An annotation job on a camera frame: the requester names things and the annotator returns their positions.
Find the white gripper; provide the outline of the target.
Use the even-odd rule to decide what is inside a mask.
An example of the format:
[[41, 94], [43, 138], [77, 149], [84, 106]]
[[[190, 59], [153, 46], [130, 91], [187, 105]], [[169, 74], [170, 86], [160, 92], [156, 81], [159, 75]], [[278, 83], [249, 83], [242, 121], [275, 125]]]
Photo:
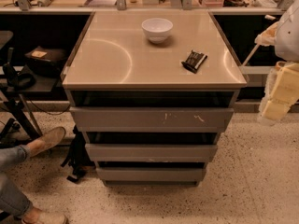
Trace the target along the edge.
[[[260, 46], [274, 46], [278, 22], [271, 24], [254, 40]], [[285, 117], [299, 100], [299, 63], [276, 63], [267, 76], [264, 97], [259, 105], [257, 121], [262, 125], [274, 125]]]

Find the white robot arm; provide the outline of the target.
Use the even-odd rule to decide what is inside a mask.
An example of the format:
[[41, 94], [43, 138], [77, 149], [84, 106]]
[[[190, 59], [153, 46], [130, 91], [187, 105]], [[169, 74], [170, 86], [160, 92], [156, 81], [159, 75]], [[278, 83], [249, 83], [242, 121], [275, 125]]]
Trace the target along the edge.
[[281, 58], [268, 74], [257, 118], [262, 125], [272, 126], [299, 100], [299, 0], [257, 35], [255, 43], [273, 46]]

